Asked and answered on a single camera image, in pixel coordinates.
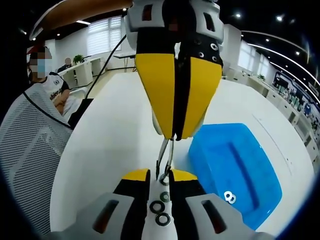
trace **mesh chair back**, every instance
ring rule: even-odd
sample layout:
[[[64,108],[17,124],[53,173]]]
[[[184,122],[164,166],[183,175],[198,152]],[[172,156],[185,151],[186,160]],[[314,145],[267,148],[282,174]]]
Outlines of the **mesh chair back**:
[[[26,94],[41,109],[67,124],[40,83]],[[20,95],[0,126],[0,165],[18,206],[35,227],[50,232],[50,197],[55,173],[72,131],[45,116]]]

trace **window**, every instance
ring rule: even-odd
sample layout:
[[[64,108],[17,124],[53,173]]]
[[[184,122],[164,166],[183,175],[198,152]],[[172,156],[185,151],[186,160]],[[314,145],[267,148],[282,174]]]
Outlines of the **window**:
[[[268,70],[269,70],[269,61],[265,56],[261,54],[257,74],[258,75],[262,74],[263,76],[266,77],[268,74]]]
[[[249,71],[254,69],[256,50],[248,45],[245,41],[241,42],[238,65]]]
[[[121,40],[121,16],[96,21],[88,28],[88,55],[111,52]]]

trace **person's arm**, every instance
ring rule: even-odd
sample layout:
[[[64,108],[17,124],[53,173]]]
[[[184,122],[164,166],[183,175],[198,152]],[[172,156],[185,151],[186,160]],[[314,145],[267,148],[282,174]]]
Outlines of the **person's arm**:
[[[55,108],[61,115],[64,113],[64,104],[58,104],[57,106],[55,106]]]
[[[61,108],[61,106],[60,105],[62,105],[62,110],[63,110],[63,107],[65,106],[65,103],[66,103],[66,101],[67,101],[67,99],[68,99],[68,97],[69,97],[69,94],[70,94],[70,89],[69,89],[69,86],[68,86],[68,84],[65,82],[65,81],[63,81],[63,84],[62,84],[62,87],[61,87],[61,95],[60,96],[58,96],[55,100],[54,100],[54,102],[53,102],[53,104],[54,104],[54,106],[57,108],[58,106],[59,106],[59,108]]]

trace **blue container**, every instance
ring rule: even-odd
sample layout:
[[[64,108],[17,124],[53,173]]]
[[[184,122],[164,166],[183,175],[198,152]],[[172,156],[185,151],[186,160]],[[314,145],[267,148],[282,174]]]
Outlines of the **blue container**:
[[[265,151],[242,123],[203,125],[188,154],[205,192],[225,199],[224,193],[231,191],[236,196],[232,206],[253,230],[282,198],[278,178]]]

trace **white tabletop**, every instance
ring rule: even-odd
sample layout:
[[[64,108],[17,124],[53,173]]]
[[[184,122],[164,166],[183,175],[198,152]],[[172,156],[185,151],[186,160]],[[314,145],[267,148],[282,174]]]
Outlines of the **white tabletop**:
[[[75,70],[76,68],[79,68],[80,66],[86,64],[86,63],[90,63],[93,62],[95,60],[101,59],[102,57],[95,57],[95,58],[90,58],[90,59],[86,59],[84,62],[82,63],[78,63],[77,65],[73,65],[72,67],[69,67],[61,72],[58,72],[60,76],[63,76],[64,74],[68,73],[71,70]]]
[[[314,179],[303,142],[266,98],[251,87],[227,80],[221,80],[204,119],[204,124],[218,123],[246,124],[267,154],[282,199],[257,231],[279,234],[304,202]],[[51,194],[51,230],[72,224],[78,210],[101,194],[113,192],[127,172],[141,168],[153,172],[162,140],[154,130],[138,73],[113,76],[84,113],[62,154]],[[174,168],[192,172],[187,157],[191,141],[175,143]]]
[[[125,51],[125,52],[116,53],[113,56],[118,59],[123,59],[123,58],[133,57],[136,55],[136,53],[137,52],[135,50],[132,50],[132,51]]]

